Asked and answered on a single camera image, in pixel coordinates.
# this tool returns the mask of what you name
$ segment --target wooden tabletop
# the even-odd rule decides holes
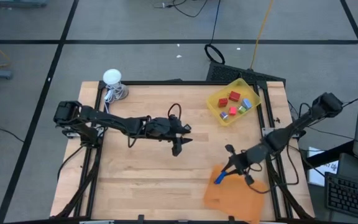
[[[79,101],[94,106],[98,82],[83,82]],[[110,106],[110,113],[121,117],[167,117],[173,103],[180,103],[182,124],[188,123],[193,141],[183,145],[178,157],[173,157],[171,143],[138,139],[135,146],[127,147],[127,137],[108,129],[104,137],[98,183],[92,219],[136,220],[139,214],[147,220],[227,220],[227,215],[203,205],[203,195],[216,164],[226,164],[229,153],[226,144],[237,151],[259,143],[260,126],[257,110],[252,110],[230,127],[222,127],[206,107],[207,97],[222,86],[189,85],[134,85],[129,86],[125,100]],[[282,82],[268,82],[268,92],[276,127],[291,123],[287,97]],[[267,113],[263,92],[262,111],[266,126]],[[69,139],[65,158],[80,145],[79,139]],[[295,140],[290,145],[298,147]],[[290,148],[290,156],[299,174],[300,183],[288,186],[299,204],[314,216],[306,177],[298,151]],[[85,150],[81,151],[62,169],[57,185],[51,215],[60,212],[78,188]],[[296,181],[293,167],[285,151],[282,152],[287,182]],[[251,172],[255,179],[268,186],[265,162],[262,172]],[[277,188],[281,214],[285,216],[282,194]],[[265,194],[261,220],[274,220],[272,198]],[[85,214],[88,192],[84,195],[81,214]]]

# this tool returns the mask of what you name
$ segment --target red block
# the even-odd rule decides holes
[[[236,115],[237,108],[235,106],[230,107],[229,109],[229,115]]]
[[[221,98],[218,101],[218,107],[225,107],[227,105],[227,98]]]
[[[238,102],[240,100],[240,93],[236,93],[235,91],[231,91],[229,95],[229,100]]]

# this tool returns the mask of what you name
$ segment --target orange towel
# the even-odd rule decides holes
[[[214,166],[204,195],[204,204],[234,216],[237,220],[259,223],[264,195],[254,192],[248,187],[244,176],[236,174],[225,177],[220,184],[214,184],[222,168],[222,165]],[[259,191],[267,190],[266,185],[258,180],[255,180],[252,187]]]

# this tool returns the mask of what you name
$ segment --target computer keyboard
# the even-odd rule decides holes
[[[222,81],[232,82],[238,78],[243,78],[247,83],[253,83],[255,81],[278,81],[284,82],[284,78],[278,78],[271,75],[254,72],[252,70],[244,70],[228,65],[222,65],[220,63],[211,62],[209,65],[207,81]]]
[[[325,178],[327,208],[358,217],[358,180],[329,172]]]

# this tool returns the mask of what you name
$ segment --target yellow plastic basket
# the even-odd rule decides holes
[[[218,107],[218,101],[221,98],[227,98],[229,99],[229,94],[231,91],[240,93],[240,99],[238,102],[228,100],[228,103],[225,107],[220,108]],[[232,116],[229,115],[229,108],[232,106],[235,106],[238,108],[241,105],[241,102],[244,98],[247,98],[251,104],[251,109],[247,110],[245,113],[240,114],[237,112],[236,115]],[[238,78],[237,80],[234,80],[232,83],[228,84],[226,87],[224,87],[222,90],[219,90],[218,92],[212,94],[206,101],[206,105],[208,109],[211,110],[212,114],[218,119],[218,121],[223,126],[229,126],[231,123],[233,123],[235,120],[239,119],[240,117],[247,114],[250,110],[253,110],[260,104],[260,98],[259,96],[254,92],[254,90],[244,81],[242,78]],[[220,117],[220,114],[222,112],[227,113],[228,118],[226,120],[223,120]]]

